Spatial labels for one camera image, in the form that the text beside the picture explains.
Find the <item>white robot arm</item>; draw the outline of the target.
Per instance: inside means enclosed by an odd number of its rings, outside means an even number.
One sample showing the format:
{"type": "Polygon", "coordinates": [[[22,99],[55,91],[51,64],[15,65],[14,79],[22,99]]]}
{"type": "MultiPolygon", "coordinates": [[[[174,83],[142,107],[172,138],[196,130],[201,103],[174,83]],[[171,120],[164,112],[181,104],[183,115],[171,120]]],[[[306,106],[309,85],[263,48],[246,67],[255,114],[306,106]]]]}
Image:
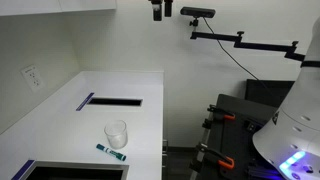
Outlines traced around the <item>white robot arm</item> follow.
{"type": "Polygon", "coordinates": [[[313,25],[312,40],[305,55],[296,52],[296,42],[288,45],[248,43],[243,33],[235,35],[194,30],[193,39],[229,41],[236,48],[283,52],[300,63],[300,74],[290,91],[264,123],[249,120],[247,129],[255,153],[268,168],[250,166],[247,174],[258,180],[320,180],[315,171],[320,164],[320,18],[313,25]]]}

